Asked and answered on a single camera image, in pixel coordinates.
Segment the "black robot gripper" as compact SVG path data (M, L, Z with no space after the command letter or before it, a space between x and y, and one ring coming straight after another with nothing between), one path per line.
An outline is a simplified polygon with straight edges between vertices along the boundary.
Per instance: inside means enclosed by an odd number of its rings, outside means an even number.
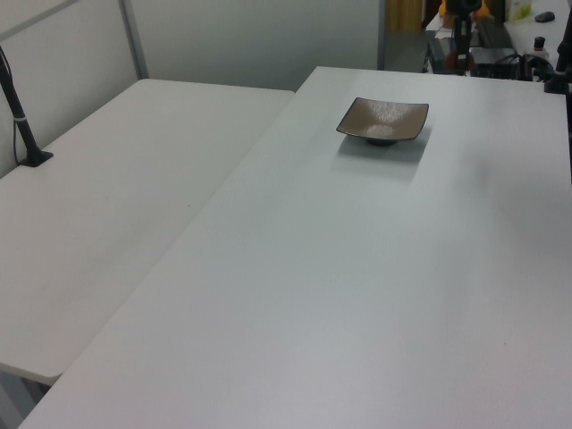
M479 10L479 0L447 0L446 11L456 14L453 22L454 50L452 53L458 57L468 58L472 37L472 18L470 13Z

